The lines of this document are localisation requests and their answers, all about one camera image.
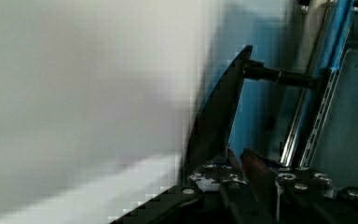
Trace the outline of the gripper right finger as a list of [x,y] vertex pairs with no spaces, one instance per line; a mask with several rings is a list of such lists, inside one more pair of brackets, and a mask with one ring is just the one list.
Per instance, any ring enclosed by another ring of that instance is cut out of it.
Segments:
[[263,160],[251,149],[245,149],[241,155],[241,169],[248,185],[258,202],[272,205],[275,193],[276,175]]

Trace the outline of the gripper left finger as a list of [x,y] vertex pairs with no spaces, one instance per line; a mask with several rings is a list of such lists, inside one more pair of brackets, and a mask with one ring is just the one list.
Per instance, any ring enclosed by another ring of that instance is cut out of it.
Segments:
[[235,174],[242,175],[241,163],[230,148],[226,148],[223,152],[215,156],[211,164],[230,167]]

